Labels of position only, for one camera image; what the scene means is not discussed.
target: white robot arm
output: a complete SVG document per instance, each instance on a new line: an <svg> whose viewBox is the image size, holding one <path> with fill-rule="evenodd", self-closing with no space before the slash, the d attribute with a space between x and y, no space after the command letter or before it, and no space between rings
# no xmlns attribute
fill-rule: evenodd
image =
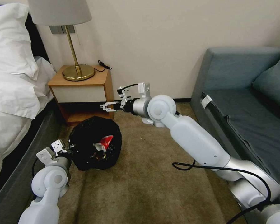
<svg viewBox="0 0 280 224"><path fill-rule="evenodd" d="M49 147L36 154L46 167L33 177L31 187L37 197L22 213L19 224L58 224L57 202L68 189L70 179L68 170L72 161L71 154L63 147L61 140L52 143L56 153L54 159L52 159L54 153Z"/></svg>
<svg viewBox="0 0 280 224"><path fill-rule="evenodd" d="M132 99L131 96L127 96L128 88L135 85L138 86L141 98ZM158 95L151 98L149 83L120 87L117 92L122 101L107 102L101 106L103 110L121 109L139 115L146 124L166 126L172 138L198 163L205 168L214 167L212 170L229 182L230 191L247 211L256 208L267 198L273 201L280 194L280 185L261 168L250 161L232 158L218 141L191 117L177 115L176 104L171 97ZM266 206L260 215L266 224L280 224L280 205Z"/></svg>

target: bed frame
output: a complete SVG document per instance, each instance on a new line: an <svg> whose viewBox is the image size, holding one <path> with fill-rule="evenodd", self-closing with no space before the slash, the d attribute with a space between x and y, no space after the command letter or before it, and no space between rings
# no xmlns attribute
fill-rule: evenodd
<svg viewBox="0 0 280 224"><path fill-rule="evenodd" d="M49 61L40 34L30 15L25 25L30 35L33 55ZM53 100L31 122L28 133L16 149L3 160L0 172L0 223L17 223L22 212L30 204L33 198L30 186L31 167L36 159L35 154L57 139L61 124L62 116ZM41 168L42 164L36 163L35 170Z"/></svg>

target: floor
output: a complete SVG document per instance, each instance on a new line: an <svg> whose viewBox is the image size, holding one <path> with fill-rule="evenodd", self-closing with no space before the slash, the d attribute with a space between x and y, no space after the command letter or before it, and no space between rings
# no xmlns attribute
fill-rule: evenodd
<svg viewBox="0 0 280 224"><path fill-rule="evenodd" d="M195 119L189 103L178 103L177 110ZM122 111L114 121L123 141L117 164L86 172L71 166L70 188L58 203L60 224L223 224L240 211L227 183L212 171L172 167L193 159L168 129ZM60 138L67 141L71 130L64 126Z"/></svg>

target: wooden nightstand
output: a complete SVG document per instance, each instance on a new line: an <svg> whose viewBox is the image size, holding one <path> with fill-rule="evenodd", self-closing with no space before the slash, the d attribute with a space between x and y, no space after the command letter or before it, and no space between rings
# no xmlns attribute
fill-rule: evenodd
<svg viewBox="0 0 280 224"><path fill-rule="evenodd" d="M49 87L68 126L74 126L93 116L113 119L114 112L100 108L101 102L114 101L110 70L96 71L83 81L68 81L62 76L64 65L49 81ZM104 68L93 65L98 70Z"/></svg>

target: black trash bag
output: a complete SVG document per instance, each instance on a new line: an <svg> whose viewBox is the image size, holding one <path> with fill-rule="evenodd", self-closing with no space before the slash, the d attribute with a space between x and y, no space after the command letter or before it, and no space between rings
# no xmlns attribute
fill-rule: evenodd
<svg viewBox="0 0 280 224"><path fill-rule="evenodd" d="M105 145L107 148L98 150L99 142L104 139L111 141ZM116 164L121 150L121 132L113 120L94 116L74 127L68 143L72 160L79 170L104 170Z"/></svg>

